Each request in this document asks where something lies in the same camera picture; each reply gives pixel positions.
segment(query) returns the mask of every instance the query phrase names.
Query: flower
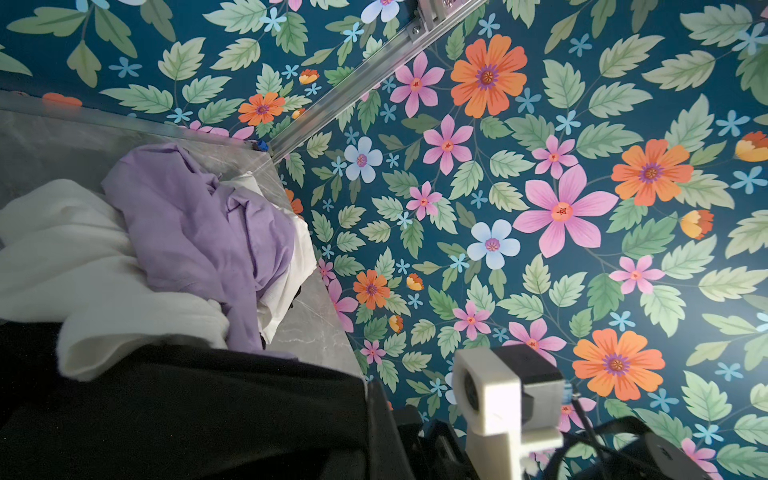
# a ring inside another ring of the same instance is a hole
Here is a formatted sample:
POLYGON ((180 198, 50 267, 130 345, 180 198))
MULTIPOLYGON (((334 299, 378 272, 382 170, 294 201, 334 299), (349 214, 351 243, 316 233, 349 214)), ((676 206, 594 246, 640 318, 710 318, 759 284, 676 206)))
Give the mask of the flower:
POLYGON ((634 292, 635 284, 642 293, 651 295, 654 292, 654 286, 648 280, 659 280, 664 277, 664 272, 658 268, 648 269, 651 262, 653 262, 653 257, 646 255, 637 261, 636 267, 630 257, 622 257, 619 259, 619 265, 624 271, 616 270, 609 277, 611 280, 624 282, 621 284, 621 292, 624 295, 634 292))
POLYGON ((691 460, 696 462, 699 468, 704 470, 712 480, 723 480, 723 476, 717 473, 717 467, 712 462, 707 462, 707 460, 715 456, 713 449, 696 450, 696 444, 691 439, 684 439, 682 446, 685 455, 688 455, 691 460))
POLYGON ((320 78, 320 74, 317 73, 317 70, 307 68, 305 71, 301 72, 301 75, 299 76, 299 83, 302 85, 308 85, 315 83, 318 78, 320 78))
POLYGON ((413 73, 411 73, 408 65, 403 65, 395 70, 397 80, 405 85, 397 87, 392 92, 389 100, 398 104, 408 98, 406 102, 406 115, 408 115, 408 118, 413 117, 419 111, 419 99, 427 107, 435 107, 437 105, 437 93, 429 88, 429 85, 434 85, 442 80, 445 69, 432 67, 429 71, 426 70, 427 56, 424 52, 416 55, 416 59, 413 61, 413 73))
POLYGON ((339 316, 341 327, 345 332, 354 332, 355 327, 352 324, 352 320, 347 315, 344 315, 344 313, 354 312, 357 309, 357 300, 353 299, 351 296, 345 296, 339 300, 339 297, 341 296, 341 284, 335 279, 335 275, 334 280, 328 282, 326 285, 328 286, 328 294, 331 297, 331 302, 333 302, 333 308, 336 309, 336 315, 339 316))
POLYGON ((584 52, 584 50, 591 50, 592 45, 587 43, 587 40, 589 40, 589 34, 585 33, 582 35, 581 40, 577 40, 575 38, 571 39, 571 45, 568 49, 568 53, 576 52, 576 55, 581 58, 581 54, 584 52))
POLYGON ((600 230, 581 217, 605 215, 614 207, 618 198, 599 191, 576 201, 586 186, 587 175, 581 165, 571 167, 563 174, 558 185, 559 198, 547 182, 528 180, 525 182, 525 196, 531 203, 546 210, 526 210, 518 215, 512 226, 521 232, 533 233, 548 225, 538 239, 541 253, 547 258, 563 249, 566 230, 577 245, 599 247, 600 230))
POLYGON ((692 210, 680 219, 683 233, 696 240, 712 231, 712 220, 715 216, 709 210, 692 210))
POLYGON ((395 75, 390 75, 389 78, 382 81, 382 90, 385 90, 387 93, 392 93, 392 90, 395 89, 397 85, 395 85, 395 75))
POLYGON ((680 403, 680 400, 678 399, 673 399, 671 397, 667 398, 667 389, 659 389, 658 395, 655 393, 648 393, 648 396, 650 396, 652 399, 655 399, 650 403, 650 407, 655 409, 656 407, 660 406, 661 409, 664 410, 664 413, 670 412, 670 405, 677 405, 680 403))
POLYGON ((637 326, 637 325, 635 325, 635 322, 632 322, 631 320, 628 320, 629 315, 631 315, 631 313, 629 313, 626 310, 621 313, 621 316, 619 316, 619 314, 616 313, 616 312, 611 312, 611 316, 614 317, 614 321, 613 322, 608 322, 608 325, 610 325, 610 326, 618 326, 619 330, 621 330, 622 332, 625 331, 628 326, 632 326, 632 327, 637 326))
MULTIPOLYGON (((594 407, 598 404, 593 399, 588 398, 580 398, 577 400, 579 402, 579 405, 581 405, 581 408, 585 412, 591 412, 594 410, 594 407)), ((571 430, 571 422, 574 423, 579 429, 584 428, 584 423, 581 422, 581 419, 578 418, 578 414, 576 413, 576 409, 573 405, 567 404, 560 407, 560 425, 558 426, 558 429, 561 432, 569 432, 571 430)))
POLYGON ((576 118, 576 110, 571 110, 568 112, 568 118, 563 117, 562 115, 558 115, 554 119, 559 121, 560 124, 554 129, 555 131, 560 131, 565 129, 565 134, 570 135, 571 134, 571 127, 573 128, 579 128, 581 126, 580 121, 575 121, 574 118, 576 118))
POLYGON ((395 333, 402 332, 403 329, 403 323, 402 323, 402 317, 399 315, 392 315, 389 317, 389 328, 392 329, 395 333))
POLYGON ((761 321, 761 322, 765 322, 764 324, 757 326, 757 331, 758 332, 766 332, 766 331, 768 331, 768 314, 765 314, 763 312, 759 312, 757 314, 757 319, 759 321, 761 321))
POLYGON ((177 124, 182 120, 189 121, 190 115, 192 115, 191 111, 184 111, 184 110, 181 110, 179 107, 176 107, 174 109, 174 113, 166 116, 166 118, 170 118, 171 120, 174 121, 175 124, 177 124))
POLYGON ((528 63, 528 58, 523 47, 507 52, 511 45, 511 38, 494 35, 486 50, 485 40, 481 38, 467 47, 469 61, 458 60, 454 64, 451 80, 460 85, 451 90, 453 103, 469 102, 464 113, 470 117, 482 117, 486 105, 489 114, 498 115, 509 108, 507 95, 516 97, 523 91, 528 79, 515 72, 528 63))
POLYGON ((532 114, 534 112, 534 106, 533 104, 537 101, 541 100, 541 95, 536 94, 533 97, 531 96, 531 89, 528 87, 525 87, 525 90, 523 90, 522 96, 515 97, 515 101, 520 103, 521 105, 518 107, 518 113, 521 113, 524 109, 528 109, 528 113, 532 114))
POLYGON ((266 24, 266 27, 264 27, 264 31, 270 31, 273 28, 275 31, 280 31, 280 24, 287 22, 288 18, 285 15, 281 15, 280 17, 277 16, 277 7, 270 8, 270 16, 263 16, 262 18, 259 18, 259 20, 266 24))
POLYGON ((764 23, 759 23, 752 27, 752 33, 747 33, 749 31, 748 28, 739 32, 736 38, 741 40, 741 43, 735 44, 731 50, 739 51, 746 48, 747 55, 754 55, 757 52, 757 44, 765 45, 768 43, 768 35, 764 35, 762 37, 757 36, 763 33, 765 26, 766 25, 764 23))
POLYGON ((493 332, 494 332, 493 338, 497 339, 499 342, 504 342, 505 340, 509 340, 509 336, 507 335, 507 329, 502 328, 500 330, 500 329, 494 328, 493 332))
POLYGON ((499 219, 488 228, 485 222, 478 222, 472 227, 472 236, 477 240, 467 247, 471 260, 485 257, 485 264, 491 270, 499 270, 504 266, 504 255, 514 257, 520 252, 520 242, 515 238, 507 238, 512 232, 512 225, 507 220, 499 219))
POLYGON ((387 164, 389 164, 389 168, 395 168, 400 165, 397 161, 399 158, 399 155, 393 156, 392 154, 389 154, 389 158, 387 158, 385 161, 387 164))
POLYGON ((563 165, 566 167, 573 167, 578 163, 578 160, 574 155, 567 155, 567 153, 574 149, 576 140, 569 138, 564 141, 562 145, 559 144, 558 138, 554 135, 547 137, 547 148, 537 148, 531 154, 536 160, 542 160, 541 163, 536 165, 536 174, 541 175, 545 171, 552 167, 552 177, 560 178, 563 174, 563 165))
POLYGON ((381 13, 382 22, 386 23, 397 16, 402 0, 373 0, 360 14, 363 23, 371 23, 381 13))
POLYGON ((268 124, 279 114, 284 112, 283 106, 286 99, 278 97, 276 93, 270 92, 266 96, 256 94, 248 98, 246 104, 242 104, 238 110, 242 115, 239 119, 243 123, 248 123, 254 127, 260 123, 268 124))
POLYGON ((509 323, 509 334, 520 340, 508 340, 504 342, 504 345, 528 345, 539 355, 544 357, 545 360, 552 365, 557 366, 558 361, 554 359, 549 352, 559 352, 566 346, 565 340, 557 336, 548 336, 543 338, 547 333, 547 322, 544 319, 538 319, 531 324, 531 334, 528 335, 525 327, 517 322, 509 323))
POLYGON ((734 363, 733 365, 728 366, 725 363, 718 362, 717 366, 719 366, 721 370, 715 370, 715 375, 722 375, 726 382, 730 382, 733 377, 738 379, 744 378, 744 375, 739 372, 739 369, 741 368, 739 363, 734 363))
MULTIPOLYGON (((445 384, 450 388, 453 388, 453 372, 450 372, 448 375, 445 376, 445 384)), ((448 392, 445 392, 445 399, 448 400, 448 403, 450 403, 451 405, 456 405, 456 395, 453 392, 453 390, 449 390, 448 392)))
POLYGON ((402 273, 403 275, 408 273, 408 269, 411 267, 410 263, 406 263, 404 259, 400 259, 400 263, 395 263, 395 266, 397 267, 397 273, 402 273))
POLYGON ((382 105, 382 110, 379 112, 379 115, 384 117, 384 123, 388 123, 390 120, 395 120, 395 110, 397 110, 397 105, 393 105, 392 107, 390 107, 389 104, 382 105))
POLYGON ((365 303, 369 310, 385 306, 386 299, 392 294, 386 286, 386 278, 375 270, 368 270, 367 274, 358 273, 354 289, 357 292, 357 301, 365 303))
POLYGON ((299 65, 294 65, 291 67, 290 65, 286 65, 286 70, 283 73, 285 75, 286 80, 290 80, 291 77, 298 77, 299 74, 296 73, 296 70, 299 69, 299 65))
POLYGON ((408 295, 408 304, 412 306, 414 310, 418 310, 420 305, 424 305, 424 302, 419 300, 420 295, 420 293, 408 295))
POLYGON ((481 333, 490 333, 491 327, 484 324, 491 313, 487 310, 478 311, 475 302, 467 300, 466 311, 460 308, 453 309, 453 316, 458 318, 458 322, 453 324, 453 328, 457 332, 467 331, 467 338, 474 340, 478 337, 478 331, 481 333))
POLYGON ((472 194, 472 200, 469 202, 470 205, 475 205, 478 210, 480 210, 480 207, 482 207, 483 203, 488 203, 488 198, 482 196, 482 190, 478 190, 472 194))
POLYGON ((346 168, 346 162, 341 157, 336 157, 336 161, 331 161, 331 167, 333 167, 333 174, 341 177, 346 168))
POLYGON ((424 290, 424 280, 415 273, 408 275, 408 278, 406 278, 406 285, 408 285, 409 289, 415 290, 416 292, 424 290))
POLYGON ((451 263, 451 268, 455 268, 458 270, 459 273, 464 271, 465 268, 469 268, 469 263, 466 263, 464 259, 466 258, 466 255, 463 253, 460 253, 458 255, 458 258, 456 255, 451 255, 450 259, 453 263, 451 263))
MULTIPOLYGON (((109 9, 109 2, 107 0, 91 0, 94 5, 96 5, 99 8, 103 8, 104 10, 109 9)), ((118 0, 120 3, 124 3, 126 5, 132 5, 132 6, 139 6, 143 5, 147 0, 118 0)), ((74 4, 74 7, 78 10, 78 12, 87 12, 88 11, 88 0, 77 0, 74 4)))
POLYGON ((326 263, 326 261, 321 258, 320 260, 317 260, 317 269, 320 271, 320 276, 323 277, 323 283, 325 283, 326 286, 331 283, 331 280, 336 279, 336 274, 333 272, 333 263, 326 263))
POLYGON ((723 127, 723 130, 717 132, 717 135, 719 137, 722 137, 723 135, 728 133, 728 130, 730 130, 730 133, 734 137, 738 137, 741 135, 741 130, 739 130, 738 125, 744 125, 746 122, 750 121, 750 118, 746 115, 739 117, 739 119, 736 119, 736 111, 731 110, 728 112, 728 119, 727 120, 717 120, 715 121, 715 124, 717 124, 718 127, 723 127))
POLYGON ((369 342, 368 340, 363 341, 362 343, 366 347, 363 349, 360 349, 360 353, 363 354, 363 356, 368 357, 368 365, 370 365, 373 362, 376 362, 376 365, 382 364, 382 357, 386 355, 386 351, 379 348, 379 341, 374 340, 373 343, 369 342))
POLYGON ((128 64, 128 59, 125 57, 120 57, 120 64, 119 65, 110 65, 110 70, 119 70, 118 77, 125 78, 126 74, 129 74, 131 77, 138 77, 139 74, 136 73, 134 70, 138 70, 141 68, 141 65, 139 64, 128 64))
POLYGON ((432 386, 432 388, 429 390, 432 393, 437 393, 438 397, 442 397, 442 393, 448 389, 447 385, 443 385, 440 381, 440 378, 429 380, 429 385, 432 386))
POLYGON ((284 188, 286 191, 286 195, 288 196, 288 201, 290 202, 290 207, 293 212, 298 215, 304 211, 304 206, 301 204, 301 200, 296 198, 293 198, 293 192, 291 190, 288 190, 287 188, 284 188))
POLYGON ((323 247, 323 257, 330 259, 330 257, 333 257, 334 255, 336 255, 336 252, 332 250, 330 245, 325 245, 323 247))
POLYGON ((419 220, 424 220, 426 214, 437 215, 440 213, 435 204, 442 199, 442 194, 438 192, 431 194, 430 191, 432 191, 432 186, 428 181, 424 182, 421 191, 416 187, 410 189, 413 200, 406 204, 406 208, 416 210, 416 218, 419 220))
POLYGON ((682 145, 676 145, 667 151, 666 140, 649 140, 645 152, 639 145, 634 145, 621 155, 627 165, 614 165, 611 179, 623 182, 616 186, 616 193, 622 200, 634 198, 635 205, 650 207, 659 200, 668 202, 680 194, 677 184, 690 182, 694 167, 679 165, 688 160, 688 152, 682 145))
POLYGON ((493 22, 495 19, 496 19, 496 14, 495 13, 491 13, 488 16, 488 21, 484 20, 483 18, 480 18, 480 21, 478 23, 480 24, 480 26, 482 28, 478 32, 478 35, 480 35, 481 37, 483 35, 487 35, 488 38, 492 37, 493 36, 493 31, 494 30, 499 30, 500 27, 501 27, 498 23, 494 23, 493 22))
POLYGON ((472 159, 472 152, 464 145, 459 144, 469 140, 474 128, 464 125, 454 133, 455 127, 456 123, 453 121, 453 117, 446 115, 440 122, 442 134, 437 133, 437 130, 424 132, 424 140, 430 145, 436 145, 424 153, 424 163, 434 164, 440 158, 440 171, 445 175, 450 174, 453 170, 453 157, 456 157, 456 160, 460 162, 472 159))
POLYGON ((664 381, 651 372, 664 368, 664 359, 658 350, 643 350, 648 340, 635 332, 626 332, 616 340, 612 329, 595 330, 594 343, 579 340, 574 353, 584 360, 573 363, 576 376, 592 379, 587 387, 599 396, 608 396, 616 389, 616 398, 622 401, 639 400, 640 390, 655 392, 664 381))
POLYGON ((737 181, 735 184, 731 185, 731 188, 741 188, 744 187, 744 193, 747 195, 751 195, 752 192, 755 191, 755 185, 758 187, 765 187, 768 185, 768 180, 765 180, 763 178, 757 178, 758 175, 760 175, 760 172, 763 171, 763 167, 760 165, 757 165, 756 167, 752 167, 752 170, 750 170, 750 174, 747 175, 742 171, 735 171, 733 172, 733 176, 738 178, 740 181, 737 181))
POLYGON ((352 144, 357 145, 357 137, 360 136, 360 132, 354 131, 352 127, 349 127, 349 130, 344 132, 344 136, 346 137, 346 144, 352 144))
POLYGON ((402 212, 401 214, 399 214, 399 215, 397 216, 397 224, 398 224, 398 225, 399 225, 399 226, 400 226, 400 227, 401 227, 403 230, 405 230, 406 228, 408 228, 408 225, 410 225, 411 223, 413 223, 413 220, 411 220, 411 219, 409 219, 409 218, 408 218, 408 212, 402 212))
POLYGON ((308 94, 308 95, 317 95, 317 92, 318 92, 318 91, 320 91, 320 90, 322 90, 322 89, 323 89, 323 87, 319 86, 319 85, 317 84, 317 82, 313 82, 313 83, 312 83, 312 86, 310 86, 310 87, 308 87, 308 88, 305 88, 305 89, 304 89, 304 91, 305 91, 305 92, 306 92, 306 94, 308 94))
MULTIPOLYGON (((270 3, 281 3, 283 0, 270 0, 270 3)), ((288 6, 291 10, 294 12, 299 11, 299 7, 301 6, 303 0, 288 0, 288 6)))
POLYGON ((717 425, 710 425, 709 427, 705 427, 704 425, 701 425, 700 423, 697 423, 694 425, 696 427, 696 430, 698 430, 698 433, 694 433, 694 437, 697 439, 704 439, 704 443, 707 445, 712 445, 712 440, 717 440, 718 442, 723 441, 723 437, 720 435, 715 435, 715 432, 720 430, 720 427, 717 425))
POLYGON ((748 162, 768 160, 768 138, 761 131, 744 135, 736 143, 736 156, 748 162))
POLYGON ((382 164, 381 150, 371 150, 372 142, 368 137, 363 137, 357 142, 357 147, 347 145, 344 150, 344 158, 349 162, 346 168, 346 177, 350 180, 357 180, 362 177, 362 181, 367 184, 373 182, 376 178, 374 167, 382 164))

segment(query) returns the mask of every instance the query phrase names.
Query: clothing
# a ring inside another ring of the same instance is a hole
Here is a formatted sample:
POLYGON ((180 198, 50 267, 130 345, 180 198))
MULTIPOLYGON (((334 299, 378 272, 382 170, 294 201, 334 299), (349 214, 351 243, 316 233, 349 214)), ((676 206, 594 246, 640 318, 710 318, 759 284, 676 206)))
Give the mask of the clothing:
MULTIPOLYGON (((221 182, 222 185, 231 185, 233 187, 244 187, 261 195, 261 189, 249 172, 240 177, 221 182)), ((286 214, 293 222, 293 228, 296 231, 296 241, 293 244, 293 256, 288 264, 286 271, 278 276, 274 283, 264 291, 259 297, 257 310, 259 313, 259 325, 261 333, 267 343, 272 342, 277 327, 288 312, 288 309, 301 290, 301 285, 309 278, 312 272, 317 268, 315 253, 312 249, 312 238, 310 238, 310 229, 306 222, 291 210, 277 207, 278 210, 286 214)))
POLYGON ((246 188, 220 185, 176 144, 133 149, 101 185, 150 287, 216 300, 229 348, 262 352, 257 297, 291 261, 290 218, 246 188))
POLYGON ((0 210, 0 238, 0 318, 63 322, 64 376, 93 379, 161 339, 226 348, 220 306, 153 292, 120 214, 75 182, 54 180, 13 200, 0 210))

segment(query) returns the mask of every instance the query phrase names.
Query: purple cloth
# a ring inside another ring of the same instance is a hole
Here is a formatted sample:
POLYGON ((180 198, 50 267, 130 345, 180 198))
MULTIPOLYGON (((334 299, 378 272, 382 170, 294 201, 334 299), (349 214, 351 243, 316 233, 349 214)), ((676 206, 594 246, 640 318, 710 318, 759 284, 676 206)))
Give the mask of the purple cloth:
POLYGON ((125 216, 149 286, 216 300, 229 348, 261 353, 257 295, 291 261, 290 218, 251 190, 219 185, 176 144, 133 149, 101 186, 125 216))

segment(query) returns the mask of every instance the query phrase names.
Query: floral wallpaper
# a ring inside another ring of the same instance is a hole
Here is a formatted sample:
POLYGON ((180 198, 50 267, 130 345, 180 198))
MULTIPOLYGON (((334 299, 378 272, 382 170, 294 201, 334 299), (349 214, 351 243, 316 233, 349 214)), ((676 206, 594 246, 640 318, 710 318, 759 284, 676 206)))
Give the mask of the floral wallpaper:
MULTIPOLYGON (((592 422, 635 415, 713 478, 768 478, 767 18, 491 0, 285 159, 393 406, 463 435, 455 352, 524 343, 592 422)), ((574 447, 561 477, 592 460, 574 447)))
POLYGON ((7 3, 0 88, 269 140, 409 22, 415 0, 7 3))

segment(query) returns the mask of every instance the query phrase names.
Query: flower center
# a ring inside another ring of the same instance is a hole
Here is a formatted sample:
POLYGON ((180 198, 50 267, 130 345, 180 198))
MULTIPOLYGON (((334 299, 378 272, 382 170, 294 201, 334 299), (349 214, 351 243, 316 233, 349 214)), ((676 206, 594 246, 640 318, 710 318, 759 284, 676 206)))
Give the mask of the flower center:
POLYGON ((629 370, 630 363, 627 357, 613 353, 603 358, 603 367, 613 376, 624 376, 629 370))
POLYGON ((640 181, 652 184, 664 174, 664 169, 658 164, 648 164, 640 172, 640 181))
POLYGON ((502 248, 502 243, 495 238, 489 238, 485 241, 485 249, 489 252, 495 252, 500 248, 502 248))
POLYGON ((496 85, 498 80, 498 68, 496 65, 486 65, 478 70, 478 74, 475 76, 480 81, 480 89, 488 90, 496 85))
POLYGON ((565 202, 560 202, 552 209, 552 219, 557 222, 565 222, 574 215, 574 209, 565 202))

